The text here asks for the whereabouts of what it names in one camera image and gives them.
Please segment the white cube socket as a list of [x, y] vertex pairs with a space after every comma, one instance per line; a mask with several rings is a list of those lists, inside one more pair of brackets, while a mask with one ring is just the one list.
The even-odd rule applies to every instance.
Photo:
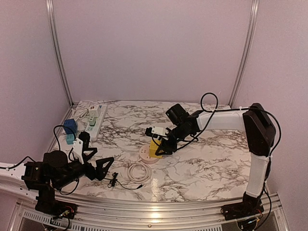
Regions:
[[92, 117], [99, 117], [101, 109], [99, 105], [92, 105], [89, 107], [89, 115]]

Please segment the pink round power strip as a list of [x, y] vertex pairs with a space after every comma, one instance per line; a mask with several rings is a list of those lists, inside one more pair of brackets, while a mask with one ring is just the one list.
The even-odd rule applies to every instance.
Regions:
[[[150, 145], [144, 145], [139, 149], [139, 159], [137, 162], [132, 163], [131, 160], [125, 159], [123, 161], [123, 166], [127, 168], [127, 177], [130, 181], [134, 183], [145, 183], [152, 176], [151, 164], [158, 161], [158, 158], [150, 157]], [[141, 167], [145, 171], [145, 175], [142, 177], [134, 176], [133, 171], [136, 167]]]

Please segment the teal power strip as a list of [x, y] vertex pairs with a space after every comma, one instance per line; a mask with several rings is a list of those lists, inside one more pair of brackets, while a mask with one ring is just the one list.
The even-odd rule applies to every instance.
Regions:
[[67, 134], [65, 140], [68, 145], [73, 145], [75, 139], [76, 139], [76, 135], [72, 133], [72, 134]]

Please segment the blue cube socket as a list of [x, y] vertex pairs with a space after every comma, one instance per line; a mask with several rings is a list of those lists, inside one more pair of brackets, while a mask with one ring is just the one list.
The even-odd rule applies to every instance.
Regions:
[[77, 132], [77, 123], [74, 119], [67, 119], [63, 123], [64, 130], [66, 134], [76, 134]]

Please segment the yellow cube socket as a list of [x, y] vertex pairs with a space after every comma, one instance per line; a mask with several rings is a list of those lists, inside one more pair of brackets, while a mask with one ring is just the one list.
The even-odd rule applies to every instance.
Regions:
[[149, 146], [149, 156], [151, 158], [162, 158], [162, 156], [157, 156], [155, 153], [160, 145], [161, 141], [159, 140], [154, 140], [150, 142], [150, 146]]

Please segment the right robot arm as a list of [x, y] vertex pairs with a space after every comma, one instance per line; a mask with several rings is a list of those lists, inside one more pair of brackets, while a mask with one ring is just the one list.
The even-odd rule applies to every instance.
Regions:
[[211, 127], [198, 142], [164, 156], [155, 165], [152, 201], [209, 201], [243, 195], [251, 166], [245, 132]]

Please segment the long white power strip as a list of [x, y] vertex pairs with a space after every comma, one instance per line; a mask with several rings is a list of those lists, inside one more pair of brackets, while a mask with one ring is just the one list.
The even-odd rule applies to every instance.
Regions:
[[105, 118], [106, 112], [107, 112], [107, 105], [99, 104], [101, 113], [99, 117], [96, 117], [96, 123], [95, 126], [90, 126], [89, 121], [87, 123], [85, 131], [90, 134], [90, 140], [96, 141], [98, 139], [99, 132], [102, 127], [103, 120]]

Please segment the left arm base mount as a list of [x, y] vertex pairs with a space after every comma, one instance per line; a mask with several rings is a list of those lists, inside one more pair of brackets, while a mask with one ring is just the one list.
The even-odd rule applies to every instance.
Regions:
[[40, 189], [36, 196], [35, 210], [44, 214], [52, 215], [53, 219], [73, 219], [76, 214], [77, 205], [74, 203], [59, 201], [55, 199], [53, 188]]

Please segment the black power adapter with cable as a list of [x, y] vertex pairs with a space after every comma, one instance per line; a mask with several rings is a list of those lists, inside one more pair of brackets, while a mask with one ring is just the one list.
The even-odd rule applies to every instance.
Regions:
[[117, 185], [120, 185], [123, 189], [126, 189], [126, 190], [138, 190], [140, 188], [142, 188], [144, 186], [144, 184], [140, 184], [138, 187], [135, 187], [135, 188], [128, 188], [127, 186], [125, 186], [124, 184], [122, 184], [118, 179], [117, 179], [117, 176], [118, 176], [118, 173], [117, 172], [114, 172], [112, 174], [112, 178], [111, 179], [107, 179], [106, 180], [109, 180], [109, 183], [107, 185], [108, 188], [113, 188]]

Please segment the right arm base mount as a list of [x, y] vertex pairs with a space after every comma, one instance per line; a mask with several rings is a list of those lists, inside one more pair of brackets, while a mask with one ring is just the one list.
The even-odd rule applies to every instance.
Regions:
[[262, 214], [264, 212], [263, 205], [261, 205], [261, 195], [252, 197], [247, 193], [243, 194], [241, 202], [223, 205], [220, 213], [225, 220], [245, 218], [252, 215]]

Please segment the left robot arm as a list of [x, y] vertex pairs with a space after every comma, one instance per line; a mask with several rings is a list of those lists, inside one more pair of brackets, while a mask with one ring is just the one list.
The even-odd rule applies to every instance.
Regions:
[[63, 187], [74, 181], [79, 183], [83, 176], [90, 180], [103, 180], [114, 162], [113, 157], [108, 157], [96, 160], [96, 166], [93, 166], [89, 160], [97, 153], [97, 148], [86, 148], [89, 154], [83, 150], [73, 151], [74, 148], [69, 154], [61, 150], [45, 153], [42, 161], [26, 156], [12, 166], [1, 164], [0, 169], [12, 172], [11, 176], [22, 180], [29, 190], [38, 191], [36, 210], [57, 214], [61, 209], [75, 205], [56, 200], [55, 191], [61, 193]]

